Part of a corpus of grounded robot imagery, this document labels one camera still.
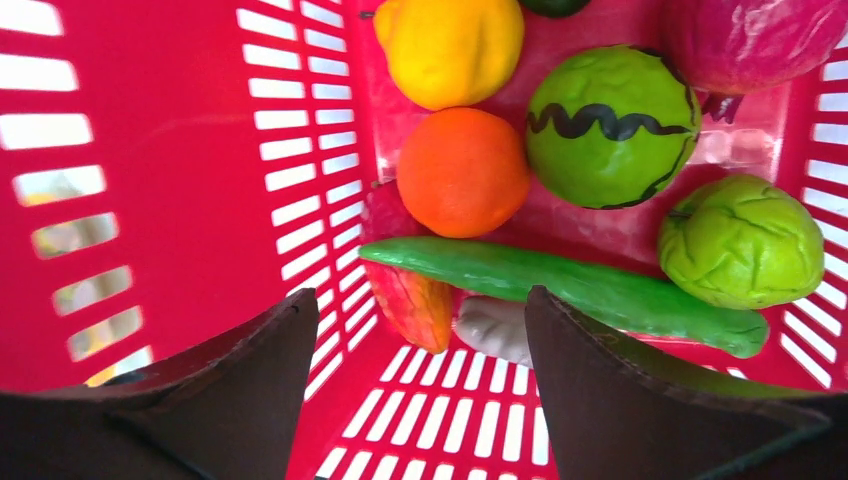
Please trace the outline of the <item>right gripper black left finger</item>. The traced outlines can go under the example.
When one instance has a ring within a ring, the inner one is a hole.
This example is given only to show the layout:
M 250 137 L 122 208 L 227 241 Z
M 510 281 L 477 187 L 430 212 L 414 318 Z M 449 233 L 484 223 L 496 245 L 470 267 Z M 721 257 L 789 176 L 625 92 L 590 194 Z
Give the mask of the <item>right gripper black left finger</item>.
M 98 387 L 1 395 L 5 479 L 282 479 L 304 402 L 313 289 Z

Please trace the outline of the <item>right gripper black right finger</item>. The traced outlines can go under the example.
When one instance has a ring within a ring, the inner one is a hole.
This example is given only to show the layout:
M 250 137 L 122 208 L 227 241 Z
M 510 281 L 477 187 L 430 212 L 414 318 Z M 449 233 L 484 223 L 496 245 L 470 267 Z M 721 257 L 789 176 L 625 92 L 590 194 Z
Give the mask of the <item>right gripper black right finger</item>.
M 847 397 L 739 379 L 612 329 L 542 286 L 525 320 L 563 479 L 843 479 Z

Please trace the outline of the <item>orange toy orange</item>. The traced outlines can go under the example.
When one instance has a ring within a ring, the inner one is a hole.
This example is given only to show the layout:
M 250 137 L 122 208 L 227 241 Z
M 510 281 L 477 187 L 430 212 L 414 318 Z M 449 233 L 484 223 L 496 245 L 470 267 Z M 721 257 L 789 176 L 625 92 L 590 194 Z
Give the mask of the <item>orange toy orange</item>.
M 520 209 L 532 176 L 510 123 L 455 107 L 428 115 L 407 136 L 396 181 L 415 220 L 440 236 L 472 238 L 496 230 Z

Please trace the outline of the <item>toy watermelon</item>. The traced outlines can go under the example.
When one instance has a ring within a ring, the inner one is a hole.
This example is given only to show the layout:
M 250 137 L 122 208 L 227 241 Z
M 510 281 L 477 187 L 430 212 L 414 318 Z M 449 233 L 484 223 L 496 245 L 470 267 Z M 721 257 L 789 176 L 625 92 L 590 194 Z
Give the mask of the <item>toy watermelon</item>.
M 656 50 L 619 44 L 575 54 L 527 106 L 530 166 L 552 194 L 588 209 L 639 205 L 669 186 L 692 156 L 702 113 L 696 93 Z

